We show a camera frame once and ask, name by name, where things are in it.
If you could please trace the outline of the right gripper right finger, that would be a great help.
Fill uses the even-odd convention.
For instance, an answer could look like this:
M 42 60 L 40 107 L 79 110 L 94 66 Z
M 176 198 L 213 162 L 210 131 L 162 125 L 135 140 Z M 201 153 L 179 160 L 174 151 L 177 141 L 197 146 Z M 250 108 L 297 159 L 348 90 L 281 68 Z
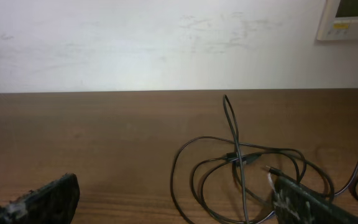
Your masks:
M 332 203 L 333 182 L 328 179 L 329 199 L 295 180 L 278 175 L 275 181 L 268 174 L 273 189 L 272 207 L 279 223 L 283 224 L 358 224 L 358 217 Z

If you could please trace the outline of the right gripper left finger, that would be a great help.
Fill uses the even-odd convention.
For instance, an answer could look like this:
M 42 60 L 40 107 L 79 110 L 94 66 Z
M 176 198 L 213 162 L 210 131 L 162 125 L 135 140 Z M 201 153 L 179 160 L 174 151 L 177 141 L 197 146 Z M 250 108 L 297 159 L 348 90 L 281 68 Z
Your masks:
M 0 224 L 70 224 L 80 199 L 75 174 L 61 178 L 0 206 Z

